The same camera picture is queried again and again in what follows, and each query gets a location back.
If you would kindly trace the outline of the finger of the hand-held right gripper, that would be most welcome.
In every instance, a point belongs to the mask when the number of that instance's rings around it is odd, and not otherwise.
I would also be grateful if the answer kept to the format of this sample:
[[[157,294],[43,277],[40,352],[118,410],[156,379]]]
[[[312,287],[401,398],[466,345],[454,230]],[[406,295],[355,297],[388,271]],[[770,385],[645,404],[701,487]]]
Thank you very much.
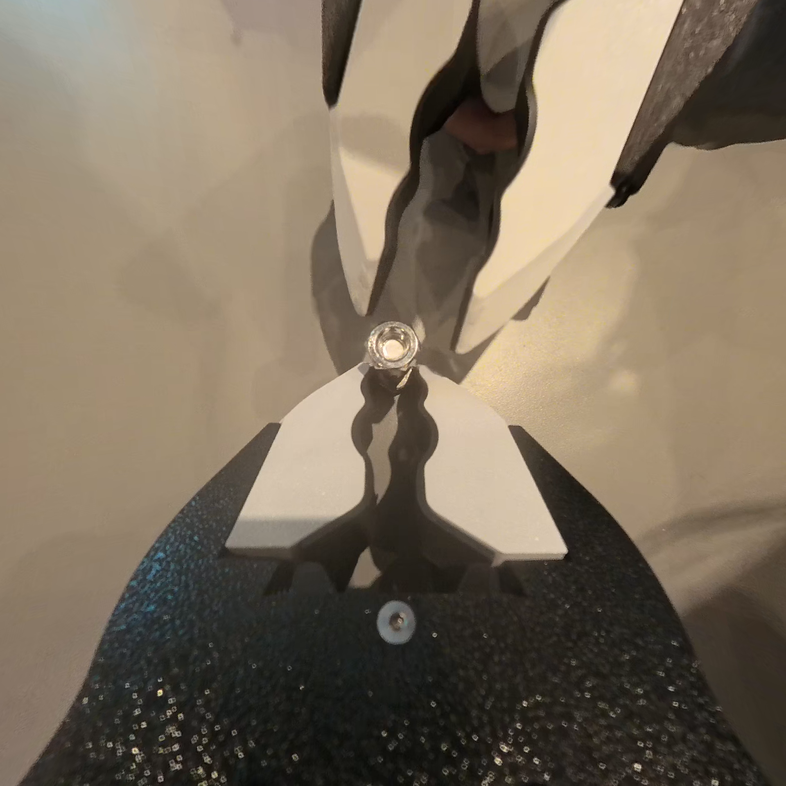
[[[493,202],[488,256],[461,306],[465,354],[531,300],[612,198],[612,176],[682,2],[551,2],[517,109],[520,165]]]
[[[417,189],[420,148],[475,61],[475,3],[327,4],[332,202],[350,301],[371,314]]]

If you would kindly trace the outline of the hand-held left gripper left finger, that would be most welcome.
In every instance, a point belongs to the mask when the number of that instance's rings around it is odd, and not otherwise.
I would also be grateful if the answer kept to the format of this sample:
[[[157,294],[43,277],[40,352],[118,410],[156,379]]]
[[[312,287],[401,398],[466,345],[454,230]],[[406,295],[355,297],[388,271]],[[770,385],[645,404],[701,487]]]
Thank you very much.
[[[368,455],[377,379],[352,368],[280,422],[226,540],[235,556],[358,559],[376,501]]]

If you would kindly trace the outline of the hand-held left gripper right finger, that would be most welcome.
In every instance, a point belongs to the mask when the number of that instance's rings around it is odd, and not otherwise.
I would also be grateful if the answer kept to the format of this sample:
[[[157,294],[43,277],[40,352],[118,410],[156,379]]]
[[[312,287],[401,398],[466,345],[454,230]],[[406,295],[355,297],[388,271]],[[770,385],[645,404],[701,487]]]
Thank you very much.
[[[438,568],[565,558],[565,540],[505,420],[417,368],[398,396],[375,546]]]

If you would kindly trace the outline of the silver hex nut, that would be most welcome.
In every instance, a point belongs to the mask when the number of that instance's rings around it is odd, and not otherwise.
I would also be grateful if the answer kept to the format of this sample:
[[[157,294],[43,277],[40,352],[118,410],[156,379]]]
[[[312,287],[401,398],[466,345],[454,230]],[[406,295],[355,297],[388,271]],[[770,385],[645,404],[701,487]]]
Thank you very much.
[[[385,321],[369,334],[366,353],[370,366],[384,371],[405,371],[412,367],[420,351],[415,330],[400,321]]]

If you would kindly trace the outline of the person's right hand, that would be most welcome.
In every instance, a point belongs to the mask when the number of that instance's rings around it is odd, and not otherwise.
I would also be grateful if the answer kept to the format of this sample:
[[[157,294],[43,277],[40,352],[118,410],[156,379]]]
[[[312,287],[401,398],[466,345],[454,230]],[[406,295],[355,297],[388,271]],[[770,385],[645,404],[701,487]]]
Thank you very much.
[[[443,129],[480,154],[507,152],[518,145],[515,112],[496,113],[480,96],[467,97],[460,103]]]

